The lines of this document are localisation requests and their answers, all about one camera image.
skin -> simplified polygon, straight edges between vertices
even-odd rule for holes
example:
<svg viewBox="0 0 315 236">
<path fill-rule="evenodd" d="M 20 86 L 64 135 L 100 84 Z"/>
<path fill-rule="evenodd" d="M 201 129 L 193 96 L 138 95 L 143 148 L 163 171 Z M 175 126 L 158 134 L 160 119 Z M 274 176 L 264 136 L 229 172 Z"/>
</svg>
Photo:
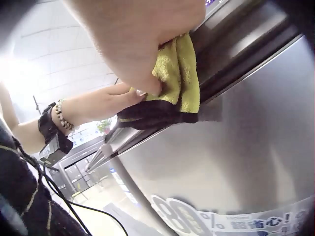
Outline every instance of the skin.
<svg viewBox="0 0 315 236">
<path fill-rule="evenodd" d="M 64 0 L 87 30 L 106 64 L 126 84 L 159 95 L 152 75 L 157 50 L 198 26 L 204 0 Z"/>
<path fill-rule="evenodd" d="M 152 75 L 158 46 L 199 25 L 205 17 L 204 0 L 63 0 L 86 29 L 96 49 L 122 84 L 85 93 L 63 102 L 63 117 L 75 126 L 110 118 L 139 103 L 145 95 L 158 96 L 161 84 Z M 37 121 L 19 123 L 10 95 L 0 83 L 3 118 L 25 151 L 39 152 L 45 145 Z M 52 120 L 65 134 L 55 112 Z"/>
<path fill-rule="evenodd" d="M 145 95 L 139 96 L 136 91 L 130 92 L 129 89 L 130 86 L 121 83 L 69 98 L 62 104 L 63 117 L 75 126 L 113 117 L 126 107 L 139 103 L 145 97 Z M 45 145 L 45 139 L 37 126 L 39 117 L 32 121 L 19 123 L 10 94 L 1 82 L 0 104 L 4 121 L 14 136 L 19 139 L 24 150 L 29 154 L 39 152 Z M 52 112 L 51 116 L 55 125 L 65 135 L 68 135 L 70 131 L 61 126 L 57 114 Z"/>
</svg>

sign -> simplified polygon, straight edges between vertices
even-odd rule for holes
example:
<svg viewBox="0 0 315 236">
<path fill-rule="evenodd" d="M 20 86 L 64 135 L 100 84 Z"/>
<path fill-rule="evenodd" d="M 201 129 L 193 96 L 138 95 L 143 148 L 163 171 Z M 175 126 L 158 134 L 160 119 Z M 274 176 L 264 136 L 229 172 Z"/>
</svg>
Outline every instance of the sign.
<svg viewBox="0 0 315 236">
<path fill-rule="evenodd" d="M 152 208 L 180 235 L 192 236 L 289 236 L 298 232 L 314 197 L 289 206 L 250 214 L 221 215 L 197 211 L 177 199 L 151 195 Z"/>
<path fill-rule="evenodd" d="M 126 196 L 129 198 L 129 200 L 135 204 L 136 206 L 140 206 L 136 198 L 132 195 L 132 193 L 129 191 L 125 183 L 122 181 L 120 176 L 117 174 L 116 170 L 114 168 L 110 169 L 111 174 L 113 175 L 114 179 L 118 183 L 118 185 L 121 187 L 121 189 L 125 192 Z"/>
</svg>

ceiling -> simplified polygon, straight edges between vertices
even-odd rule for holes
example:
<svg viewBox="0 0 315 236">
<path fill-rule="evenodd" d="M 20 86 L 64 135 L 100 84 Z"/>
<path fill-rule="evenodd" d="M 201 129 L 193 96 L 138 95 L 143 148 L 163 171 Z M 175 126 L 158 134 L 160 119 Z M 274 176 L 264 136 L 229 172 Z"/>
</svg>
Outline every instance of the ceiling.
<svg viewBox="0 0 315 236">
<path fill-rule="evenodd" d="M 117 81 L 59 0 L 36 4 L 14 32 L 11 51 L 13 60 L 5 82 L 20 122 L 39 115 L 33 95 L 42 111 L 57 99 Z"/>
</svg>

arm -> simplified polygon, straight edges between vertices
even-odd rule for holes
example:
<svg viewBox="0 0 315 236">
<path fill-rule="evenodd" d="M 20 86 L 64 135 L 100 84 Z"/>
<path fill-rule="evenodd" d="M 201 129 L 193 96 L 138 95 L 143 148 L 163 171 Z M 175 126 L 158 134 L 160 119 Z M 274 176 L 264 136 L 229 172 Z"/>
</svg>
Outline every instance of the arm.
<svg viewBox="0 0 315 236">
<path fill-rule="evenodd" d="M 138 96 L 135 91 L 129 92 L 129 89 L 129 86 L 121 83 L 70 98 L 63 102 L 63 117 L 75 126 L 113 117 L 119 111 L 140 102 L 144 98 L 144 96 Z M 20 140 L 25 151 L 30 154 L 39 152 L 45 146 L 44 137 L 37 126 L 39 118 L 19 123 L 10 94 L 1 82 L 0 104 L 5 122 L 13 135 Z M 69 130 L 61 126 L 54 111 L 52 112 L 52 120 L 65 135 L 69 134 Z"/>
</svg>

black watch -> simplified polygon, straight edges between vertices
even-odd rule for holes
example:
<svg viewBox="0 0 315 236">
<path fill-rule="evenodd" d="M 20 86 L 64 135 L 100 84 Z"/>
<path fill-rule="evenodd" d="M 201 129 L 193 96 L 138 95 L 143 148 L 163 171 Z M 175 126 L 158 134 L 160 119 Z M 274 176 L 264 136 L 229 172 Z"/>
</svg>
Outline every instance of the black watch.
<svg viewBox="0 0 315 236">
<path fill-rule="evenodd" d="M 51 112 L 56 103 L 50 104 L 38 120 L 38 130 L 45 138 L 45 146 L 40 151 L 40 160 L 53 166 L 67 155 L 73 147 L 71 142 L 55 125 Z"/>
</svg>

